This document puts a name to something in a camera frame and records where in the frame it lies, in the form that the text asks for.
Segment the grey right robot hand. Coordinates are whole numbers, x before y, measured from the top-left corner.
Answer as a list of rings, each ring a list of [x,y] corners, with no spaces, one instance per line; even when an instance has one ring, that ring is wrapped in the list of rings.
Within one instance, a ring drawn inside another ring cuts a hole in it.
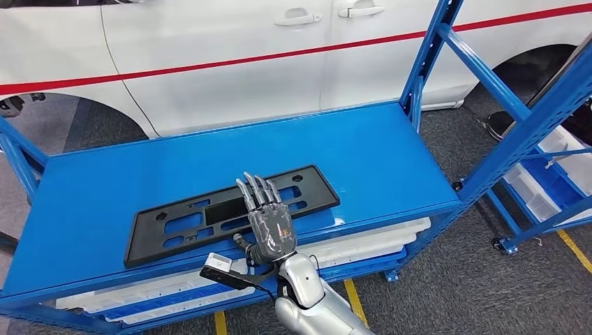
[[[233,235],[236,247],[255,265],[279,262],[295,253],[297,238],[288,206],[282,202],[275,184],[248,172],[236,179],[247,208],[247,219],[256,238],[247,241]]]

